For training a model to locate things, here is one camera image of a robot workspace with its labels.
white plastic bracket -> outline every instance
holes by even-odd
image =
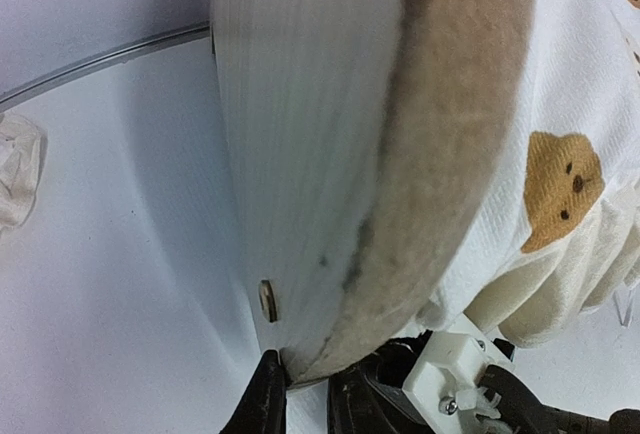
[[[447,331],[432,334],[403,391],[435,434],[482,432],[474,409],[442,412],[441,401],[460,399],[468,407],[468,393],[475,389],[487,366],[497,364],[513,372],[511,361],[466,316]]]

white wall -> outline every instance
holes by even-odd
[[[0,236],[0,433],[217,433],[236,407],[259,351],[210,52],[9,110],[48,146],[33,212]]]
[[[208,18],[208,0],[0,0],[0,97],[123,44]]]

white cloth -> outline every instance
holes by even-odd
[[[505,152],[422,324],[466,310],[535,345],[638,282],[639,40],[640,0],[536,0]]]
[[[0,121],[0,231],[22,225],[33,207],[42,133],[25,118]]]

beige felt edge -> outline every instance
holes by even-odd
[[[404,0],[375,208],[338,321],[294,383],[368,355],[425,303],[486,192],[513,115],[534,0]]]

metal screw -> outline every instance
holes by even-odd
[[[264,318],[269,322],[276,322],[278,320],[278,311],[276,309],[276,297],[273,294],[273,288],[271,282],[260,281],[260,307],[262,308],[262,314]]]
[[[453,397],[443,397],[438,409],[441,413],[446,414],[447,416],[453,416],[458,412],[458,403]]]

